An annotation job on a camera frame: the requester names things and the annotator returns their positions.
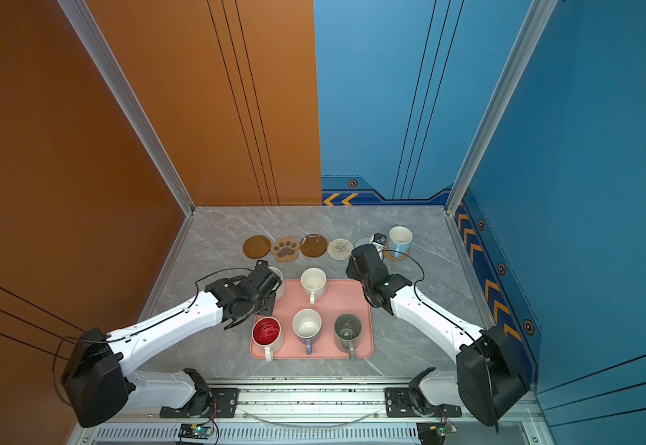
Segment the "tan wicker round coaster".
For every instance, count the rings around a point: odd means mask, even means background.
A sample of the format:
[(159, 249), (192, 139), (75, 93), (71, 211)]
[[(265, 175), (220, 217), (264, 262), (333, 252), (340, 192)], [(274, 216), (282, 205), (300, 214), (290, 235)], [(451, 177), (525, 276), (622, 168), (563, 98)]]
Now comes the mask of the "tan wicker round coaster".
[(404, 261), (409, 257), (409, 252), (398, 252), (396, 250), (384, 250), (383, 254), (390, 261)]

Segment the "white woven round coaster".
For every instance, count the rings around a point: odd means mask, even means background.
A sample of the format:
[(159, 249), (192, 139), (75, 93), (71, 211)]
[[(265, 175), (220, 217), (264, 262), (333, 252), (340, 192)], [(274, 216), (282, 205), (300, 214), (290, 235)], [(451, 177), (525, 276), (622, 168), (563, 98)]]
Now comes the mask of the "white woven round coaster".
[(328, 242), (327, 254), (335, 261), (348, 260), (354, 249), (354, 244), (348, 239), (337, 238)]

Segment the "light blue mug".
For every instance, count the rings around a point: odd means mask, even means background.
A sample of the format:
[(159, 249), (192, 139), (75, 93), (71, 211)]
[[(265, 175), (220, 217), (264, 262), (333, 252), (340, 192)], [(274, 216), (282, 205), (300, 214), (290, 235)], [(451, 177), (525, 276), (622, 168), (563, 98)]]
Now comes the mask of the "light blue mug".
[(389, 231), (386, 250), (408, 252), (413, 240), (413, 233), (405, 226), (394, 226)]

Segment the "plain brown round coaster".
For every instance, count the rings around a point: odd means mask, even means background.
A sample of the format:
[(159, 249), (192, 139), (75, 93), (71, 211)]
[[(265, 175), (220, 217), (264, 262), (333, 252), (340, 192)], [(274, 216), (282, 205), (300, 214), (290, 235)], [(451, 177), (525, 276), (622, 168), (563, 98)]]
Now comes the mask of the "plain brown round coaster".
[(244, 255), (250, 259), (261, 259), (269, 254), (271, 241), (265, 235), (254, 235), (248, 238), (242, 245)]

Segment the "dark brown rimmed coaster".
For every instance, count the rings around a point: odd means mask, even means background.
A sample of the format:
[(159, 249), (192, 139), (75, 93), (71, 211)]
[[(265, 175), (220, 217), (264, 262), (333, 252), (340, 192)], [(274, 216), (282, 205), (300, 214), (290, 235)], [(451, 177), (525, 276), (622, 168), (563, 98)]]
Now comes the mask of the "dark brown rimmed coaster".
[(306, 235), (300, 243), (300, 251), (309, 258), (318, 258), (328, 250), (326, 237), (319, 234)]

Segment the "grey green mug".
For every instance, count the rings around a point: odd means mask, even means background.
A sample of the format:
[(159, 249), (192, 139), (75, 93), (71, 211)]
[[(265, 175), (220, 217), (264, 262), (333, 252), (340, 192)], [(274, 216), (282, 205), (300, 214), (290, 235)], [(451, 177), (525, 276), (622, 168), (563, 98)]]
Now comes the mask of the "grey green mug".
[(335, 342), (341, 352), (348, 354), (350, 360), (356, 359), (357, 345), (362, 334), (361, 320), (350, 313), (340, 315), (334, 324)]

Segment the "paw shaped cork coaster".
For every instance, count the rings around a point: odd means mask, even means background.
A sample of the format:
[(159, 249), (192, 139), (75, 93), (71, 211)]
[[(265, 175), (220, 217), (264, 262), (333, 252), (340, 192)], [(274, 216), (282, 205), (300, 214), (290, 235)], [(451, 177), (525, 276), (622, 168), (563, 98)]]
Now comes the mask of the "paw shaped cork coaster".
[(295, 261), (299, 256), (300, 241), (294, 237), (277, 238), (270, 251), (278, 263)]

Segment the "purple mug white inside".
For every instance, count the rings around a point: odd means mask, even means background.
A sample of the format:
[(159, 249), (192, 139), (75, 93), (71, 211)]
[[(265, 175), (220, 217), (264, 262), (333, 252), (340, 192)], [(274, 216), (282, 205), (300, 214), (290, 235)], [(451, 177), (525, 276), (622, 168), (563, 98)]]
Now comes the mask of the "purple mug white inside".
[(322, 330), (322, 317), (313, 309), (298, 311), (292, 319), (291, 327), (298, 341), (304, 345), (307, 355), (313, 354), (313, 346)]

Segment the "blue grey woven coaster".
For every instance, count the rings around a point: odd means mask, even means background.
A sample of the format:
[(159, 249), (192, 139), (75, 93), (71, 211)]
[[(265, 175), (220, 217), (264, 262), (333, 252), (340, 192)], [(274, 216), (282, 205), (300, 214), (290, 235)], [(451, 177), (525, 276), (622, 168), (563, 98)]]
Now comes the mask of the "blue grey woven coaster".
[(373, 238), (372, 237), (364, 237), (364, 238), (358, 239), (356, 241), (356, 243), (354, 244), (354, 247), (359, 248), (361, 246), (365, 246), (365, 245), (372, 244), (372, 243), (373, 243)]

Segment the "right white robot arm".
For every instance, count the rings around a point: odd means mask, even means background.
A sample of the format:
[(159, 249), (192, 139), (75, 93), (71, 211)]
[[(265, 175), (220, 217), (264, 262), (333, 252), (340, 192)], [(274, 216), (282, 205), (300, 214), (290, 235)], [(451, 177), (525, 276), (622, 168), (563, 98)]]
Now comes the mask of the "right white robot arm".
[(445, 310), (416, 283), (390, 273), (374, 245), (352, 250), (346, 275), (362, 285), (371, 306), (408, 322), (454, 360), (455, 378), (430, 367), (409, 382), (410, 402), (419, 415), (464, 406), (478, 422), (497, 426), (530, 390), (521, 355), (504, 330), (484, 329)]

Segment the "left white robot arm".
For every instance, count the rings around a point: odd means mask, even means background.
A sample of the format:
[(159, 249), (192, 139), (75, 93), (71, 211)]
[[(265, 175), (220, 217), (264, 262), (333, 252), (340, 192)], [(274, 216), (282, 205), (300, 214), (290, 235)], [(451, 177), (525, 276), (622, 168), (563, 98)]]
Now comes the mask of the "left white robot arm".
[(243, 276), (218, 279), (143, 322), (109, 333), (84, 332), (61, 376), (78, 424), (94, 428), (119, 413), (145, 408), (172, 417), (211, 416), (215, 399), (197, 370), (143, 372), (141, 365), (208, 328), (231, 329), (255, 315), (271, 315), (282, 285), (280, 274), (258, 261)]

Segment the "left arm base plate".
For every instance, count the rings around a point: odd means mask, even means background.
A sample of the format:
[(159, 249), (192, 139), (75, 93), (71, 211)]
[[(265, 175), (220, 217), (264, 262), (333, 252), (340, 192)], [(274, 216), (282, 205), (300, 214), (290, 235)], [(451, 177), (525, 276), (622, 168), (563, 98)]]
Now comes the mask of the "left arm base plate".
[(233, 418), (239, 401), (239, 389), (198, 389), (181, 408), (163, 407), (161, 418)]

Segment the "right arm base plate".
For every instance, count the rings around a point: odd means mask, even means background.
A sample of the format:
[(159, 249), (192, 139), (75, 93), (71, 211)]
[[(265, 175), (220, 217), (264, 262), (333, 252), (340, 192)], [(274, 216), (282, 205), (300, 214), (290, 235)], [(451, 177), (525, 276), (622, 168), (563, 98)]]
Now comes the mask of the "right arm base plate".
[(462, 416), (460, 406), (452, 404), (432, 405), (416, 389), (384, 389), (387, 417), (441, 417), (459, 418)]

